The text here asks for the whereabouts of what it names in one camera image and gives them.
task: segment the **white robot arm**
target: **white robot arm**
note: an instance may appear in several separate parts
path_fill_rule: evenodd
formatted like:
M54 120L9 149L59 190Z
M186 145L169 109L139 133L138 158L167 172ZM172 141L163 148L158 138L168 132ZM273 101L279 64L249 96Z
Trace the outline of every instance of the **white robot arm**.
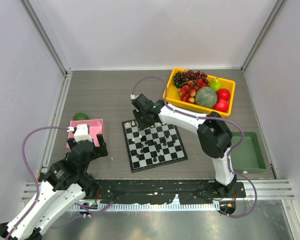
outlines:
M108 155L107 145L103 136L98 134L99 146L95 147L87 124L68 129L74 132L74 138L67 141L71 152L51 165L40 185L38 199L33 196L18 216L0 224L1 237L6 238L12 231L9 240L40 240L69 207L96 193L97 181L87 173L87 168L92 160ZM34 207L25 215L34 202Z
M210 115L193 113L171 104L167 107L162 100L153 103L143 94L133 99L132 104L136 108L133 111L134 117L141 128L161 122L176 125L198 135L202 150L212 158L215 180L219 183L217 187L219 193L225 196L232 191L237 181L236 175L228 168L227 160L232 133L223 121L203 119L204 117L220 118L218 113L212 112Z

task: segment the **chessboard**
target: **chessboard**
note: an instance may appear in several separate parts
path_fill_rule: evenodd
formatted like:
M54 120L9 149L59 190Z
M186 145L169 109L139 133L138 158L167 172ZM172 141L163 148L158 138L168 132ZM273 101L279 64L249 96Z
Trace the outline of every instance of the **chessboard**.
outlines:
M136 120L122 122L131 172L187 160L177 126L166 123L140 129Z

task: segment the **metal floor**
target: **metal floor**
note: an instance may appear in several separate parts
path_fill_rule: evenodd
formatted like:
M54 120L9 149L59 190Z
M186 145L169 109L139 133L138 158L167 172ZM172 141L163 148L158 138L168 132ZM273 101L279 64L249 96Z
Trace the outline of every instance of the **metal floor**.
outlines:
M253 201L238 201L236 215ZM53 226L79 213L67 212ZM281 200L260 200L255 211L233 219L216 211L106 212L49 229L43 240L292 240Z

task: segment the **green tray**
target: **green tray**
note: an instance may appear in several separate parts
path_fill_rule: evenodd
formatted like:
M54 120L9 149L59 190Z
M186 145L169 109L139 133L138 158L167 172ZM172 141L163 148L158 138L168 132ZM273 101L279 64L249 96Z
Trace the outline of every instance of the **green tray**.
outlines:
M240 138L240 132L233 132L232 146L236 145ZM244 132L243 142L231 152L231 161L233 170L238 173L247 171L249 174L259 174L267 169L257 133Z

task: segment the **cantaloupe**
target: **cantaloupe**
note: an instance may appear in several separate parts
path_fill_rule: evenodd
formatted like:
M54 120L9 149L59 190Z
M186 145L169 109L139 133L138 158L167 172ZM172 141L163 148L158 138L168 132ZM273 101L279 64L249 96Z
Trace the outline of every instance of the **cantaloupe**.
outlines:
M194 97L195 104L210 109L216 105L217 99L218 96L215 90L208 86L200 88Z

